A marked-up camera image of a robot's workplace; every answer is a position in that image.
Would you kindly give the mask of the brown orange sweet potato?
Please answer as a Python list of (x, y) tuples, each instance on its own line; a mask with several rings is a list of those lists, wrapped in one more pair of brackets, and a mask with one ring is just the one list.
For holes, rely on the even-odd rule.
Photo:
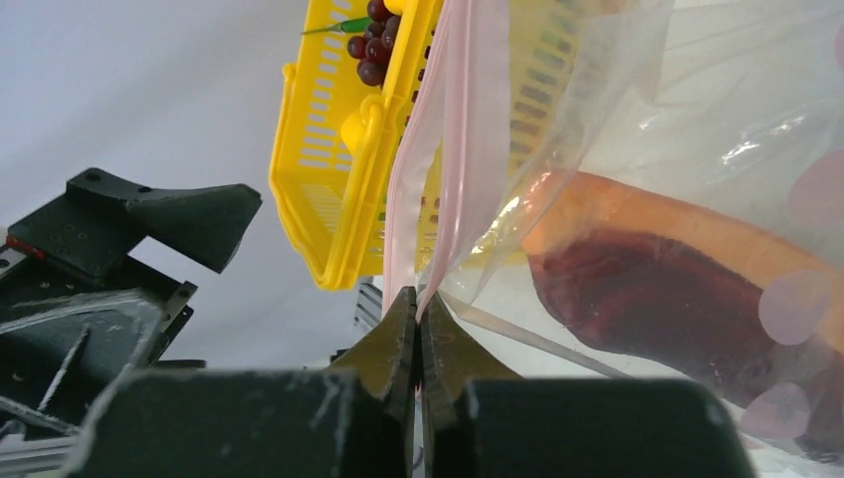
[(581, 343), (647, 359), (756, 434), (843, 460), (843, 274), (747, 222), (578, 172), (523, 240), (539, 302)]

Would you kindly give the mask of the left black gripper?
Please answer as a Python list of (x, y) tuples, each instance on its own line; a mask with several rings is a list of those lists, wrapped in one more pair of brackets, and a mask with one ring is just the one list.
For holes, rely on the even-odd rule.
[(161, 189), (99, 168), (1, 236), (1, 452), (60, 456), (125, 372), (158, 363), (196, 286), (133, 257), (151, 238), (221, 273), (262, 205), (245, 184)]

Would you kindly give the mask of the clear zip top bag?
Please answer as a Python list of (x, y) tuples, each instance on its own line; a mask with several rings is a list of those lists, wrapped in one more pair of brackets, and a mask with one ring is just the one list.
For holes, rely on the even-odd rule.
[[(593, 1), (540, 144), (509, 173), (513, 2), (443, 5), (389, 181), (385, 305), (404, 286), (420, 307), (441, 298), (523, 375), (694, 380), (587, 347), (539, 302), (522, 243), (548, 203), (531, 194), (578, 172), (747, 222), (843, 274), (841, 2)], [(764, 476), (842, 475), (711, 391)]]

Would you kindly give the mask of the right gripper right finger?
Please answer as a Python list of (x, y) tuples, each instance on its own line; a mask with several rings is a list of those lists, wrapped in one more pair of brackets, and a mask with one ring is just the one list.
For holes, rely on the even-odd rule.
[(524, 378), (443, 300), (419, 326), (430, 477), (750, 477), (727, 410), (681, 379)]

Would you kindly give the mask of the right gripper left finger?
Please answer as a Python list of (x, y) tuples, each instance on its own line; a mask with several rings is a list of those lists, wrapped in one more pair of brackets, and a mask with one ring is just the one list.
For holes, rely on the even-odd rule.
[(96, 401), (66, 477), (408, 477), (416, 292), (318, 369), (145, 369)]

